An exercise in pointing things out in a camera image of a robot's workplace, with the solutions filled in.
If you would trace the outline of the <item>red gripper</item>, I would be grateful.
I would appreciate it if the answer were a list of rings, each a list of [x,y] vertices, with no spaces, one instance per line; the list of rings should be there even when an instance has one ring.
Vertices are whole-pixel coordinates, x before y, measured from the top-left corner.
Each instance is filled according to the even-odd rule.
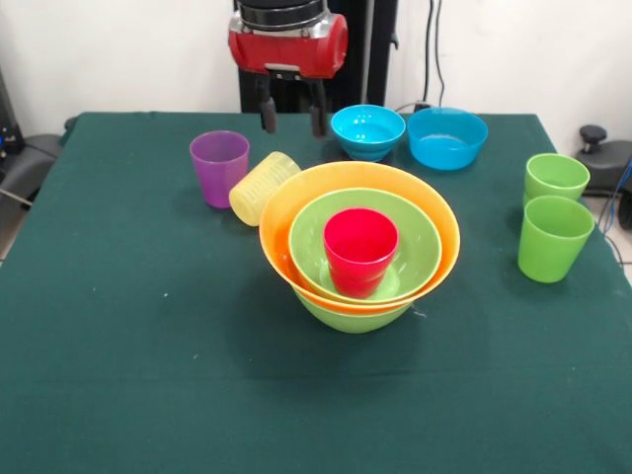
[[[238,13],[229,23],[228,45],[239,68],[258,74],[290,71],[308,81],[311,95],[311,125],[315,137],[327,134],[327,104],[321,79],[331,79],[343,67],[349,44],[347,20],[328,13],[318,23],[302,29],[282,32],[253,30]],[[257,75],[262,129],[277,131],[277,109],[271,95],[269,75]]]

